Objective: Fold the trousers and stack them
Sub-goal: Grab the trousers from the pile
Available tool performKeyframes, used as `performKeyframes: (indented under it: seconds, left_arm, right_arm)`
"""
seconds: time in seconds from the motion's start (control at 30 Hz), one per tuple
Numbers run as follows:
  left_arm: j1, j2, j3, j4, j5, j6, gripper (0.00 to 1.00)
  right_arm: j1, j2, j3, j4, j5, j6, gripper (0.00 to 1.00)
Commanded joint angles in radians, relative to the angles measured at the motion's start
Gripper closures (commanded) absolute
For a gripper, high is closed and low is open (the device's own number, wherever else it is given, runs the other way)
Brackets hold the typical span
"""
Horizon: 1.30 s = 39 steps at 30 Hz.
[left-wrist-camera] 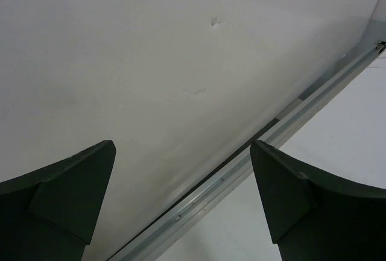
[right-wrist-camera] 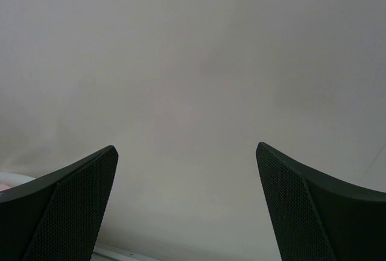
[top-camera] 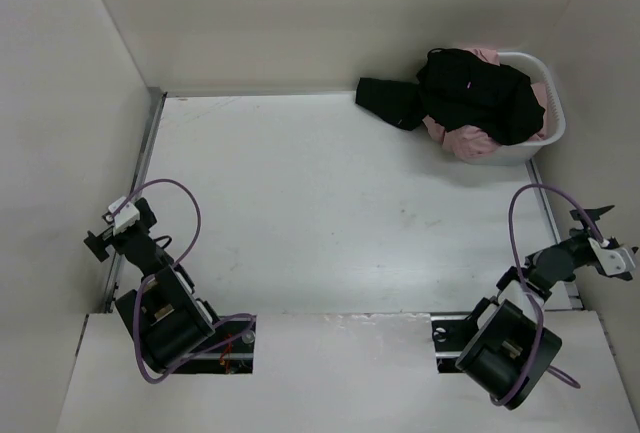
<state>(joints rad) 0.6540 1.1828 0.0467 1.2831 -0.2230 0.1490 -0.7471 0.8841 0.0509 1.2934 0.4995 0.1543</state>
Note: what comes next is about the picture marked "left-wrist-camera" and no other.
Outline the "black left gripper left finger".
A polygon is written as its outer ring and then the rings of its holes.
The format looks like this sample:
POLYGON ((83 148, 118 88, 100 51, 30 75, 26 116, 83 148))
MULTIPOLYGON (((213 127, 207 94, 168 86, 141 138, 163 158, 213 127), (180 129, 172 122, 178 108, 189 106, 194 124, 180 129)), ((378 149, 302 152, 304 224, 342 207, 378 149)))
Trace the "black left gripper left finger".
POLYGON ((1 183, 1 260, 81 260, 91 243, 116 147, 104 140, 1 183))

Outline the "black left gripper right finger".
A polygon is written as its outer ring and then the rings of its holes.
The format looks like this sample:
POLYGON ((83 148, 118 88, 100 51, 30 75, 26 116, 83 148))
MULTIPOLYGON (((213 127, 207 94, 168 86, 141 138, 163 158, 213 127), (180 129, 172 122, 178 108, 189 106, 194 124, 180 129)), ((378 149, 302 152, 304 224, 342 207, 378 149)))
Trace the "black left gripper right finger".
POLYGON ((253 171, 282 260, 384 260, 385 190, 255 141, 253 171))

